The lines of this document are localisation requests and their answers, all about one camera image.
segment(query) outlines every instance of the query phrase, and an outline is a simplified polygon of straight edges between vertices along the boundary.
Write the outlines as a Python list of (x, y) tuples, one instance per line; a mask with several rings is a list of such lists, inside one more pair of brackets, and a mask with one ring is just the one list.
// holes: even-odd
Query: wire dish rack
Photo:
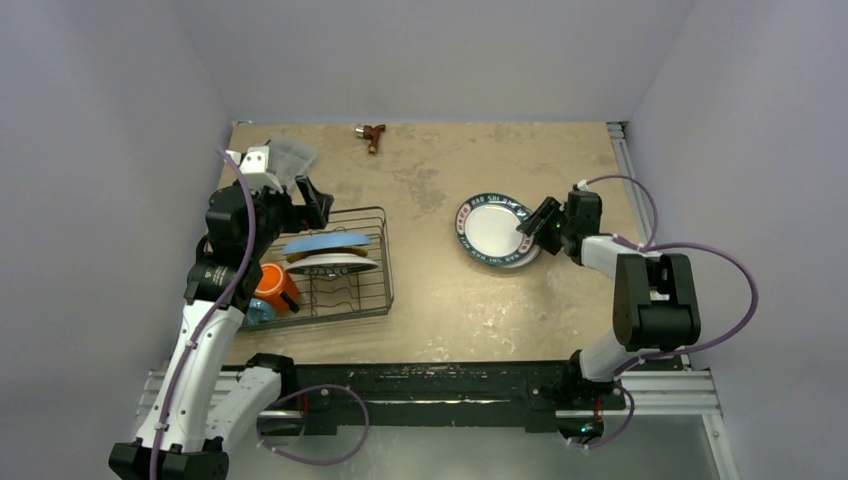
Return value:
[(363, 248), (368, 251), (368, 258), (377, 262), (378, 267), (367, 272), (336, 277), (292, 274), (292, 279), (300, 290), (297, 300), (300, 311), (284, 312), (270, 322), (244, 325), (240, 331), (376, 317), (389, 313), (394, 302), (394, 285), (386, 211), (382, 207), (331, 212), (325, 230), (281, 235), (262, 257), (262, 262), (276, 262), (285, 267), (283, 247), (286, 244), (310, 235), (340, 231), (367, 235), (371, 243)]

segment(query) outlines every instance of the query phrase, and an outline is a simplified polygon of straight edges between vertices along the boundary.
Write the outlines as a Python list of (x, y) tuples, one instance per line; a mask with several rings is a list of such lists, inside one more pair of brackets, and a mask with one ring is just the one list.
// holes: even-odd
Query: purple cable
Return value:
[(596, 448), (603, 447), (604, 445), (606, 445), (606, 444), (612, 442), (613, 440), (615, 440), (616, 438), (618, 438), (618, 436), (621, 435), (622, 432), (624, 432), (624, 429), (626, 429), (627, 426), (630, 425), (630, 422), (633, 420), (633, 415), (634, 415), (634, 413), (636, 413), (636, 402), (633, 401), (633, 394), (630, 393), (630, 390), (624, 388), (624, 385), (621, 384), (621, 380), (618, 380), (617, 382), (615, 382), (615, 386), (618, 387), (618, 389), (620, 389), (625, 395), (627, 395), (627, 399), (630, 400), (630, 411), (627, 412), (627, 417), (625, 417), (624, 422), (621, 424), (620, 427), (618, 427), (618, 429), (616, 429), (616, 431), (612, 432), (609, 435), (605, 435), (605, 436), (601, 437), (601, 440), (598, 443), (594, 443), (594, 444), (590, 445), (588, 443), (576, 443), (575, 442), (575, 444), (578, 445), (578, 448), (581, 448), (581, 449), (585, 448), (587, 450), (594, 450)]
[[(694, 243), (694, 242), (674, 242), (674, 243), (666, 243), (663, 245), (656, 245), (648, 249), (648, 251), (658, 251), (658, 250), (670, 250), (673, 248), (689, 248), (693, 250), (700, 250), (702, 252), (712, 253), (713, 255), (717, 255), (730, 263), (732, 263), (736, 268), (742, 272), (742, 275), (745, 276), (745, 280), (748, 281), (748, 286), (751, 288), (751, 304), (748, 306), (748, 311), (745, 312), (745, 315), (742, 317), (742, 320), (739, 321), (736, 325), (733, 326), (730, 330), (725, 332), (723, 335), (720, 335), (708, 342), (704, 342), (700, 345), (693, 345), (690, 347), (685, 347), (680, 350), (674, 350), (673, 352), (653, 352), (646, 353), (642, 355), (642, 358), (645, 360), (651, 360), (654, 358), (662, 358), (662, 357), (677, 357), (680, 355), (686, 355), (690, 353), (697, 353), (704, 351), (708, 348), (715, 347), (721, 343), (726, 342), (734, 335), (739, 333), (746, 325), (754, 318), (754, 314), (757, 312), (757, 307), (760, 304), (760, 290), (757, 287), (757, 281), (754, 280), (754, 275), (748, 270), (748, 267), (745, 266), (738, 258), (733, 255), (725, 252), (724, 250), (720, 250), (715, 247), (711, 247), (709, 245), (704, 245), (702, 243)], [(620, 367), (615, 370), (615, 375), (619, 376), (628, 370), (633, 365), (636, 365), (639, 362), (639, 358), (631, 358), (630, 360), (624, 362)]]
[(654, 244), (654, 241), (657, 239), (657, 229), (659, 228), (659, 215), (657, 214), (657, 202), (654, 201), (654, 196), (651, 195), (651, 192), (648, 191), (648, 187), (646, 187), (642, 182), (636, 180), (633, 177), (627, 175), (601, 175), (600, 177), (593, 178), (591, 180), (586, 180), (586, 185), (591, 185), (593, 183), (600, 182), (601, 180), (609, 180), (611, 178), (620, 178), (622, 180), (627, 180), (632, 182), (634, 185), (642, 189), (642, 192), (645, 194), (645, 198), (648, 199), (648, 203), (651, 204), (651, 236), (648, 237), (648, 241), (645, 242), (645, 247), (637, 248), (637, 250), (647, 250), (651, 245)]
[[(230, 295), (233, 294), (233, 291), (236, 289), (236, 285), (238, 284), (241, 277), (244, 276), (244, 272), (247, 271), (247, 266), (250, 264), (250, 255), (253, 253), (253, 245), (256, 242), (256, 211), (253, 208), (253, 199), (250, 195), (250, 189), (247, 187), (247, 179), (244, 178), (244, 174), (239, 170), (238, 165), (233, 159), (223, 152), (221, 149), (217, 149), (218, 153), (224, 158), (224, 161), (236, 174), (236, 178), (238, 178), (239, 186), (241, 187), (241, 192), (244, 194), (244, 201), (247, 204), (247, 246), (244, 250), (244, 257), (241, 259), (241, 264), (239, 264), (239, 268), (236, 271), (235, 276), (233, 277), (232, 282), (227, 285), (227, 288), (221, 292), (221, 296), (215, 300), (215, 303), (209, 307), (209, 311), (203, 315), (203, 318), (200, 319), (200, 323), (197, 324), (197, 328), (194, 329), (194, 332), (191, 334), (191, 342), (196, 343), (201, 333), (203, 333), (203, 329), (206, 328), (206, 324), (212, 319), (212, 316), (221, 307), (221, 304), (224, 303), (224, 299), (229, 298)], [(174, 368), (174, 374), (171, 375), (171, 381), (168, 382), (167, 389), (165, 390), (165, 397), (162, 399), (162, 405), (159, 409), (159, 423), (165, 424), (165, 421), (168, 419), (168, 414), (170, 413), (171, 403), (174, 400), (174, 390), (177, 385), (177, 382), (180, 380), (180, 375), (182, 375), (183, 370), (185, 369), (185, 364), (188, 361), (188, 356), (191, 353), (191, 347), (186, 345), (183, 353), (180, 355), (179, 361), (177, 361), (177, 366)], [(163, 430), (156, 430), (156, 434), (153, 436), (153, 445), (150, 447), (150, 468), (148, 477), (150, 480), (156, 480), (157, 477), (157, 469), (159, 463), (159, 449), (162, 446), (162, 434)]]
[(304, 388), (303, 390), (299, 390), (297, 392), (286, 395), (285, 397), (283, 397), (283, 398), (275, 401), (274, 403), (272, 403), (270, 405), (270, 407), (278, 407), (278, 406), (284, 405), (286, 402), (288, 402), (289, 400), (291, 400), (293, 398), (299, 397), (299, 396), (307, 394), (309, 392), (314, 392), (316, 390), (323, 390), (325, 388), (333, 389), (333, 390), (341, 390), (341, 391), (347, 393), (348, 395), (353, 397), (353, 399), (356, 400), (357, 403), (359, 403), (360, 407), (362, 407), (362, 414), (365, 417), (365, 430), (362, 432), (362, 437), (360, 437), (359, 442), (357, 442), (356, 445), (354, 445), (354, 447), (349, 452), (342, 455), (341, 457), (333, 458), (333, 459), (330, 459), (330, 460), (312, 460), (310, 458), (298, 457), (297, 455), (294, 455), (294, 454), (291, 454), (291, 453), (288, 453), (288, 452), (284, 452), (284, 451), (278, 449), (277, 447), (266, 442), (265, 439), (262, 438), (262, 434), (259, 432), (259, 429), (257, 428), (256, 435), (259, 437), (259, 444), (262, 445), (263, 447), (265, 447), (265, 449), (268, 450), (271, 453), (275, 453), (277, 455), (286, 457), (289, 460), (294, 460), (296, 462), (305, 463), (306, 465), (312, 465), (312, 466), (316, 466), (316, 467), (327, 466), (327, 465), (336, 465), (336, 464), (342, 463), (342, 462), (348, 460), (349, 458), (351, 458), (352, 456), (356, 455), (357, 452), (359, 452), (359, 450), (362, 448), (362, 446), (365, 445), (365, 440), (368, 438), (368, 431), (371, 429), (371, 418), (368, 416), (368, 407), (365, 405), (365, 401), (362, 400), (362, 397), (357, 395), (356, 392), (354, 392), (353, 390), (351, 390), (347, 387), (343, 387), (341, 385), (332, 385), (332, 384), (316, 385), (314, 387)]

